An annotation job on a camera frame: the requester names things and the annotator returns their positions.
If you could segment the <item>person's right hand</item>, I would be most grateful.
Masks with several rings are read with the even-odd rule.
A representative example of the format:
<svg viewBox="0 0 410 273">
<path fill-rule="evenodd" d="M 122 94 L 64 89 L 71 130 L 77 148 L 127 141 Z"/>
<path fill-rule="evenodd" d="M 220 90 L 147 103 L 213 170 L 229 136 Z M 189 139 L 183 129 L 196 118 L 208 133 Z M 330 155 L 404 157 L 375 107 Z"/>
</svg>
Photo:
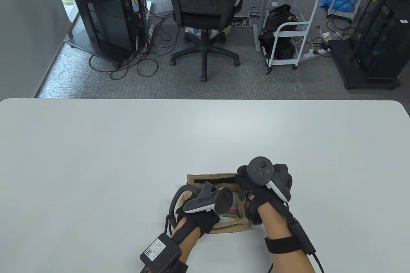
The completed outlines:
<svg viewBox="0 0 410 273">
<path fill-rule="evenodd" d="M 234 176 L 235 183 L 241 189 L 240 200 L 246 198 L 249 203 L 248 208 L 245 210 L 245 216 L 254 225 L 262 224 L 258 209 L 265 203 L 269 203 L 282 217 L 286 218 L 284 201 L 272 189 L 255 184 L 250 179 L 247 169 L 247 165 L 240 166 L 237 169 L 237 175 Z"/>
</svg>

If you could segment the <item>person's left hand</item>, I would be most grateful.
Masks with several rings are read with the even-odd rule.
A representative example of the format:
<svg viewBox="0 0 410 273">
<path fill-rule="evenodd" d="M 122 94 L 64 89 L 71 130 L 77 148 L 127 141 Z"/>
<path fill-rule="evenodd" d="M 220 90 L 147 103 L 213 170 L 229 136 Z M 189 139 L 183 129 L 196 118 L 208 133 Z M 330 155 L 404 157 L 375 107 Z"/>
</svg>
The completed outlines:
<svg viewBox="0 0 410 273">
<path fill-rule="evenodd" d="M 220 217 L 214 212 L 214 210 L 186 213 L 183 210 L 183 206 L 181 206 L 176 210 L 176 214 L 178 217 L 178 222 L 183 218 L 186 218 L 186 222 L 195 225 L 195 228 L 200 228 L 201 236 L 205 233 L 211 233 L 214 226 L 220 221 Z"/>
</svg>

